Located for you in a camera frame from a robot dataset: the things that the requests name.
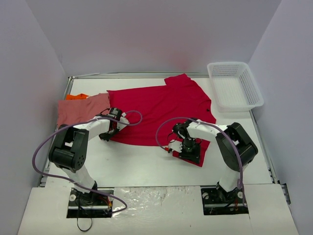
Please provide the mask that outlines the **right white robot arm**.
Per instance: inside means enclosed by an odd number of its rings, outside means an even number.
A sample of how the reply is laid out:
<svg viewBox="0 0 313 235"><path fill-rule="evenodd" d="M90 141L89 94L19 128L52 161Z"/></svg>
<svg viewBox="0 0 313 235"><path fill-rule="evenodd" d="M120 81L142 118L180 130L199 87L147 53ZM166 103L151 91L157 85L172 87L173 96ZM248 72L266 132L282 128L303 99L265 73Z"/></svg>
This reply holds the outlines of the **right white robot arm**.
<svg viewBox="0 0 313 235"><path fill-rule="evenodd" d="M216 125L201 120L188 119L173 126L179 138L168 145L168 152L177 152L178 157L199 164L201 142L216 141L226 169L217 182L217 197L226 203L234 200L237 191L243 189L244 168L258 154L258 148L241 124Z"/></svg>

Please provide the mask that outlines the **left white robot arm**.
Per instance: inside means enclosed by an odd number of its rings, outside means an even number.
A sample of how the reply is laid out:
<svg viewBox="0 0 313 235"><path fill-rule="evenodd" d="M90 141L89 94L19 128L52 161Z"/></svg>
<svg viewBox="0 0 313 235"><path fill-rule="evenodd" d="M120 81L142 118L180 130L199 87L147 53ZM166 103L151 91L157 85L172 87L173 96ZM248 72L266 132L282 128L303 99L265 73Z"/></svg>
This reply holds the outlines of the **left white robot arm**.
<svg viewBox="0 0 313 235"><path fill-rule="evenodd" d="M70 126L56 134L49 161L60 168L74 184L76 198L88 205L98 200L97 182L90 176L85 161L88 143L99 137L109 141L124 125L118 123L123 120L123 112L118 108L110 108L108 114L97 114L88 123Z"/></svg>

